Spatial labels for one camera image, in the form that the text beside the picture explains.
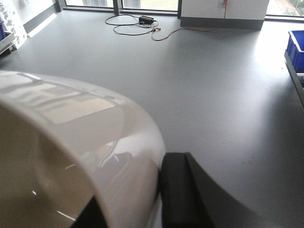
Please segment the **metal shelf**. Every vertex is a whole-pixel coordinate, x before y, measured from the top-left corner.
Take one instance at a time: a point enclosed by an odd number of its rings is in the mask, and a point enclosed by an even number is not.
[[[0,55],[14,45],[14,34],[8,32],[6,32],[5,34],[6,37],[0,41]]]
[[[286,63],[287,69],[289,71],[290,77],[294,83],[295,89],[299,95],[302,107],[304,109],[304,89],[300,82],[299,75],[298,75],[298,73],[296,73],[295,68],[292,64],[292,61],[291,61],[287,51],[285,51],[284,56],[285,56],[285,60],[286,60],[285,63]]]

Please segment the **power cord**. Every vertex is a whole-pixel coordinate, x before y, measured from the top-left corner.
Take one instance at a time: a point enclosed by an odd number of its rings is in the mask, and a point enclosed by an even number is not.
[[[163,40],[165,40],[165,39],[168,39],[173,33],[177,32],[177,31],[180,31],[180,30],[192,30],[192,31],[198,31],[198,32],[211,32],[211,31],[217,30],[217,29],[223,27],[224,21],[225,21],[225,19],[226,19],[227,0],[224,0],[224,4],[225,4],[225,13],[224,13],[223,22],[222,22],[218,27],[216,27],[216,28],[208,29],[208,30],[201,30],[201,29],[196,29],[196,28],[194,28],[194,29],[193,29],[193,28],[178,28],[177,30],[174,30],[173,32],[169,33],[169,35],[167,35],[167,36],[164,37],[164,38],[155,39],[155,38],[153,37],[154,32],[160,31],[160,30],[161,30],[161,28],[156,28],[156,29],[153,29],[152,34],[151,34],[151,38],[152,38],[152,40],[154,40],[154,41],[163,41]]]
[[[143,17],[136,17],[136,16],[133,16],[133,15],[130,15],[130,14],[121,14],[121,15],[115,15],[115,16],[112,16],[112,17],[109,17],[108,19],[105,20],[105,23],[107,25],[114,25],[115,27],[113,28],[113,31],[116,33],[116,34],[119,34],[119,35],[125,35],[125,36],[141,36],[141,35],[145,35],[145,34],[148,34],[148,33],[152,33],[151,34],[151,38],[152,40],[154,41],[163,41],[167,38],[169,38],[173,33],[177,32],[177,31],[180,31],[180,30],[191,30],[191,31],[198,31],[198,32],[211,32],[211,31],[214,31],[214,30],[217,30],[221,27],[223,27],[224,25],[224,21],[226,19],[226,12],[227,12],[227,2],[228,0],[224,0],[224,4],[225,4],[225,12],[224,12],[224,18],[223,18],[223,22],[216,28],[213,28],[213,29],[208,29],[208,30],[201,30],[201,29],[196,29],[196,28],[178,28],[177,30],[174,30],[172,31],[171,33],[169,33],[169,35],[167,35],[166,37],[164,38],[161,38],[161,39],[155,39],[153,37],[153,34],[154,32],[156,31],[160,31],[161,28],[158,27],[159,23],[158,21],[156,20],[150,20],[150,22],[148,24],[146,24],[144,21],[141,21],[140,18]],[[139,19],[140,22],[136,22],[136,23],[131,23],[131,24],[115,24],[115,23],[109,23],[108,21],[110,19],[113,19],[113,18],[117,18],[117,17],[122,17],[122,16],[128,16],[128,17],[132,17],[134,19]],[[144,28],[144,29],[151,29],[147,32],[144,32],[144,33],[137,33],[137,34],[130,34],[130,33],[122,33],[122,32],[118,32],[116,29],[119,28],[119,27],[123,27],[123,26],[137,26],[137,27],[140,27],[140,28]]]
[[[105,23],[107,25],[114,25],[115,27],[113,28],[113,31],[116,33],[116,34],[119,34],[119,35],[125,35],[125,36],[141,36],[141,35],[144,35],[144,34],[148,34],[148,33],[151,33],[153,32],[153,28],[157,27],[159,25],[158,21],[156,20],[153,20],[151,21],[152,23],[151,24],[146,24],[145,22],[141,21],[141,22],[136,22],[136,23],[130,23],[130,24],[116,24],[116,23],[110,23],[109,20],[110,19],[113,19],[113,18],[117,18],[117,17],[122,17],[122,16],[128,16],[128,17],[132,17],[134,19],[139,19],[140,17],[136,17],[136,16],[133,16],[133,15],[130,15],[130,14],[121,14],[121,15],[115,15],[115,16],[112,16],[112,17],[109,17],[107,20],[105,20]],[[151,29],[147,32],[144,32],[144,33],[137,33],[137,34],[130,34],[130,33],[122,33],[122,32],[119,32],[117,31],[117,28],[120,28],[120,27],[123,27],[123,26],[137,26],[137,27],[140,27],[140,28],[144,28],[144,29]]]

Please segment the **black cable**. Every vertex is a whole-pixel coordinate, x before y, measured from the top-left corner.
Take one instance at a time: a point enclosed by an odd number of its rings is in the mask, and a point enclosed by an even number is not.
[[[150,30],[150,31],[148,31],[148,32],[137,33],[137,34],[130,34],[130,33],[117,32],[115,29],[116,29],[116,28],[119,28],[119,27],[121,27],[121,26],[124,26],[124,25],[115,26],[115,27],[113,28],[113,31],[114,31],[116,34],[125,35],[125,36],[141,36],[141,35],[145,35],[145,34],[148,34],[148,33],[150,33],[150,32],[153,32],[153,29]]]
[[[136,22],[136,23],[133,23],[133,24],[114,24],[114,23],[109,23],[108,21],[112,18],[117,18],[117,17],[120,17],[120,16],[129,16],[129,17],[132,17],[132,18],[139,18],[139,17],[136,17],[136,16],[133,16],[133,15],[130,15],[130,14],[121,14],[121,15],[115,15],[115,16],[112,16],[112,17],[109,17],[108,19],[105,20],[105,23],[107,25],[114,25],[115,27],[113,28],[113,31],[116,33],[116,34],[119,34],[119,35],[125,35],[125,36],[141,36],[141,35],[145,35],[145,34],[148,34],[148,33],[151,33],[153,32],[154,29],[152,28],[155,28],[159,25],[158,21],[154,20],[153,23],[156,23],[155,25],[153,24],[144,24],[143,22]],[[144,32],[144,33],[137,33],[137,34],[130,34],[130,33],[122,33],[122,32],[118,32],[116,30],[116,28],[119,28],[119,27],[123,27],[123,26],[137,26],[137,27],[140,27],[140,28],[144,28],[144,29],[152,29],[152,30],[149,30],[147,32]]]
[[[109,17],[107,20],[105,20],[105,23],[107,25],[122,25],[122,26],[127,26],[127,25],[134,25],[134,24],[138,24],[137,23],[132,23],[132,24],[113,24],[113,23],[109,23],[108,20],[112,19],[112,18],[117,18],[117,17],[121,17],[121,16],[129,16],[129,17],[132,17],[132,18],[139,18],[139,17],[136,17],[136,16],[133,16],[133,15],[130,15],[130,14],[121,14],[121,15],[115,15],[115,16],[112,16],[112,17]]]

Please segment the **red cable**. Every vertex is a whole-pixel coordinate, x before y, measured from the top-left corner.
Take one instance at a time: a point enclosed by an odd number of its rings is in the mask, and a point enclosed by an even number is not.
[[[224,20],[226,19],[227,2],[228,2],[228,0],[224,0],[224,3],[225,3]],[[223,27],[223,25],[224,25],[224,21],[223,21],[223,23],[221,23],[218,27],[213,28],[213,29],[209,29],[209,30],[201,30],[201,29],[196,29],[196,28],[194,28],[194,29],[193,29],[193,28],[178,28],[177,30],[174,30],[174,31],[171,32],[168,36],[166,36],[166,37],[164,37],[164,38],[162,38],[162,39],[155,39],[155,38],[153,37],[153,33],[154,33],[156,30],[158,30],[158,31],[161,30],[161,28],[156,28],[156,29],[154,29],[154,30],[152,31],[152,40],[154,40],[154,41],[162,41],[162,40],[165,40],[165,39],[169,38],[169,36],[171,36],[173,33],[177,32],[177,31],[179,31],[179,30],[192,30],[192,31],[198,31],[198,32],[211,32],[211,31],[214,31],[214,30],[217,30],[217,29]]]

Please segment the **power adapter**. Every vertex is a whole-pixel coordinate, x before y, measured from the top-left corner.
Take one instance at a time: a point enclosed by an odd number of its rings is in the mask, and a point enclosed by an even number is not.
[[[140,24],[152,24],[154,22],[154,18],[150,18],[150,17],[147,17],[147,16],[140,16],[139,17],[139,23]]]

